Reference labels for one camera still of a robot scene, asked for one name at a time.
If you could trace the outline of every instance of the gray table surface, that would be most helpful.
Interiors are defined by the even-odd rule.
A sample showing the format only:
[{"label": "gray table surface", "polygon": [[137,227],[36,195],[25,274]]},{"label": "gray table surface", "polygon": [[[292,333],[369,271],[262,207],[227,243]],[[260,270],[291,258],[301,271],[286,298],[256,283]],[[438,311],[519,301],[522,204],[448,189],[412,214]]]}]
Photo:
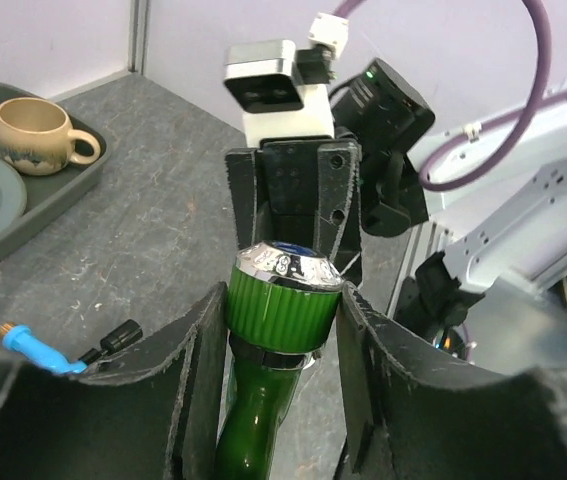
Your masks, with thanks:
[{"label": "gray table surface", "polygon": [[[0,324],[27,324],[74,358],[127,318],[147,334],[161,328],[228,280],[236,247],[223,153],[243,137],[138,75],[62,105],[107,132],[114,155],[94,190],[0,263]],[[364,238],[362,291],[380,311],[406,244]],[[304,372],[271,478],[331,478],[344,436],[332,335]]]}]

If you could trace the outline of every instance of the green bottle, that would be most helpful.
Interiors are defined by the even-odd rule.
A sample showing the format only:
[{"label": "green bottle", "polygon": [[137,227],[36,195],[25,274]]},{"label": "green bottle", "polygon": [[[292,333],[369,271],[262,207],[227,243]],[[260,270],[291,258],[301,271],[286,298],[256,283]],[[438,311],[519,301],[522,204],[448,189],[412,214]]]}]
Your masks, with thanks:
[{"label": "green bottle", "polygon": [[323,255],[283,242],[237,254],[226,322],[234,354],[216,480],[267,480],[301,371],[323,346],[343,279]]}]

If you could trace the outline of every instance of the metal frame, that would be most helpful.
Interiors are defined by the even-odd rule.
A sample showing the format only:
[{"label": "metal frame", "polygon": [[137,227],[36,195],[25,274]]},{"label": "metal frame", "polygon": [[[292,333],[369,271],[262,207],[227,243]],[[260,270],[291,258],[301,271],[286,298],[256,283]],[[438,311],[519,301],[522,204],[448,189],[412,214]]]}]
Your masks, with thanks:
[{"label": "metal frame", "polygon": [[130,38],[127,68],[130,72],[145,74],[147,57],[150,0],[132,0],[130,12]]}]

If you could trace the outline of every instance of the cable clip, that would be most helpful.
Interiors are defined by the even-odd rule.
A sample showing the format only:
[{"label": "cable clip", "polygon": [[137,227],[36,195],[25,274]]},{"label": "cable clip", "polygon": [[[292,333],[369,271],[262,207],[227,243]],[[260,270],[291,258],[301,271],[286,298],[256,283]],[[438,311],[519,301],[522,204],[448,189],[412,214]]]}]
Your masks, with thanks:
[{"label": "cable clip", "polygon": [[470,143],[472,143],[476,142],[479,139],[479,134],[481,133],[482,128],[483,125],[481,125],[481,122],[468,123],[463,127],[463,132],[465,132],[467,139],[470,141]]}]

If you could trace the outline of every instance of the black plug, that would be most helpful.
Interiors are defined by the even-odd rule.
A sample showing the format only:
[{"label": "black plug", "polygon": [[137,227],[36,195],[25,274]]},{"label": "black plug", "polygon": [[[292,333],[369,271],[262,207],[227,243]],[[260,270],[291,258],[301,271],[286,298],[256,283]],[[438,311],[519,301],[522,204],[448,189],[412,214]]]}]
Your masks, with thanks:
[{"label": "black plug", "polygon": [[143,329],[134,320],[129,319],[116,327],[99,342],[101,350],[90,348],[79,361],[90,365],[103,357],[120,352],[143,338]]}]

